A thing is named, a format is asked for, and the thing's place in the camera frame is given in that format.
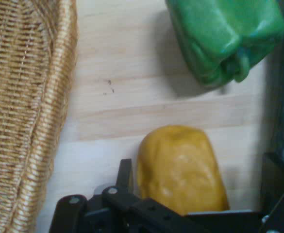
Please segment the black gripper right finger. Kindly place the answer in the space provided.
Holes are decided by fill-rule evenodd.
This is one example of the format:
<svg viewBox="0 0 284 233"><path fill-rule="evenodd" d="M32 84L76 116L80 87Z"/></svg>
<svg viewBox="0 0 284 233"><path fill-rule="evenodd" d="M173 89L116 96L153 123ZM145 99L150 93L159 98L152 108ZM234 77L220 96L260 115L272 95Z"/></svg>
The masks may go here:
<svg viewBox="0 0 284 233"><path fill-rule="evenodd" d="M274 153L265 153L261 182L261 233L284 233L284 164Z"/></svg>

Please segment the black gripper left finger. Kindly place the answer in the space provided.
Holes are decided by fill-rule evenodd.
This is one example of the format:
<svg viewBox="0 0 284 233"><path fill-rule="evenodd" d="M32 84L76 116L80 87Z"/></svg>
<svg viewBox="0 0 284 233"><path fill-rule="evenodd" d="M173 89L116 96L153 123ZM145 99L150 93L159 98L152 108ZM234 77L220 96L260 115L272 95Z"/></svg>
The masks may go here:
<svg viewBox="0 0 284 233"><path fill-rule="evenodd" d="M208 230L152 199L133 193L131 159L120 161L115 185L91 199L61 198L52 218L51 233L206 233Z"/></svg>

